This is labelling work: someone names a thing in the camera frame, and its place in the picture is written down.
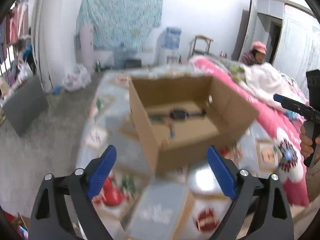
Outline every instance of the hanging clothes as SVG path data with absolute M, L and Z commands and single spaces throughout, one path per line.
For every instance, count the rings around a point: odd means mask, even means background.
M 18 5 L 18 38 L 29 34 L 29 6 L 22 2 Z
M 76 33 L 93 25 L 95 49 L 139 49 L 153 28 L 161 23 L 163 0 L 82 0 Z
M 8 25 L 7 25 L 7 17 L 6 16 L 3 20 L 4 22 L 4 43 L 3 43 L 3 46 L 2 46 L 2 51 L 3 51 L 3 55 L 4 55 L 4 60 L 7 59 L 7 28 L 8 28 Z
M 12 15 L 10 18 L 10 42 L 17 43 L 18 41 L 18 6 L 12 9 Z
M 6 15 L 5 19 L 5 26 L 4 26 L 4 59 L 7 58 L 7 44 L 10 42 L 10 16 L 9 14 Z
M 0 25 L 0 64 L 5 60 L 4 46 L 5 46 L 5 23 L 6 19 Z

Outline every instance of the pink garment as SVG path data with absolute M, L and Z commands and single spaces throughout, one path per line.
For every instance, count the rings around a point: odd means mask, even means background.
M 13 17 L 10 19 L 10 42 L 17 43 L 18 41 L 18 8 L 12 9 Z
M 28 10 L 29 10 L 29 6 L 27 3 L 20 3 L 18 5 L 18 17 L 17 17 L 18 38 L 21 38 L 23 35 L 29 34 Z
M 8 18 L 9 16 L 7 15 L 5 18 L 4 18 L 4 38 L 3 38 L 3 40 L 4 40 L 4 44 L 3 44 L 3 56 L 4 56 L 4 60 L 6 60 L 7 59 L 7 29 L 9 28 L 9 26 L 7 25 L 7 18 Z
M 306 167 L 303 164 L 304 158 L 300 154 L 301 148 L 299 133 L 295 129 L 294 125 L 283 113 L 270 108 L 265 103 L 262 103 L 253 95 L 234 83 L 227 73 L 217 68 L 205 57 L 195 57 L 191 59 L 191 62 L 194 64 L 194 66 L 203 70 L 205 73 L 212 75 L 224 82 L 231 89 L 236 91 L 239 95 L 250 102 L 259 111 L 257 121 L 266 130 L 271 138 L 278 139 L 279 134 L 286 134 L 289 141 L 298 149 L 297 154 L 300 155 L 299 158 L 301 163 L 298 163 L 297 165 L 300 170 L 297 171 L 297 174 L 290 174 L 283 183 L 283 187 L 290 204 L 308 206 L 310 202 L 308 199 L 307 185 L 305 180 Z
M 10 16 L 7 14 L 5 18 L 5 40 L 6 44 L 10 42 Z

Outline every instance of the pink hat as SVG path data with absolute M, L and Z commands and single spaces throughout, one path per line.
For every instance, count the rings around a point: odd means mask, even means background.
M 252 44 L 252 49 L 256 49 L 258 52 L 262 54 L 266 54 L 267 47 L 261 42 L 261 41 L 256 41 Z

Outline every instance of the doorway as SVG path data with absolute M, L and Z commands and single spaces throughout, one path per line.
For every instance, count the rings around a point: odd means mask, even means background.
M 261 41 L 267 47 L 266 62 L 273 64 L 281 35 L 282 20 L 258 13 L 253 40 Z
M 269 62 L 271 65 L 275 60 L 276 52 L 279 45 L 280 35 L 281 35 L 281 25 L 275 22 L 272 22 L 271 28 L 270 28 L 270 36 L 269 36 L 269 39 L 271 40 L 270 48 L 269 48 L 270 53 L 268 52 L 266 56 L 266 62 Z

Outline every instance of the open cardboard box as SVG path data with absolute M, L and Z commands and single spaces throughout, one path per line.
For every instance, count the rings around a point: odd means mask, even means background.
M 235 143 L 258 111 L 235 91 L 212 76 L 129 81 L 130 107 L 144 154 L 151 170 L 162 173 L 206 156 L 207 148 Z M 168 114 L 174 108 L 206 110 L 204 117 L 174 121 L 169 128 L 151 123 L 149 114 Z

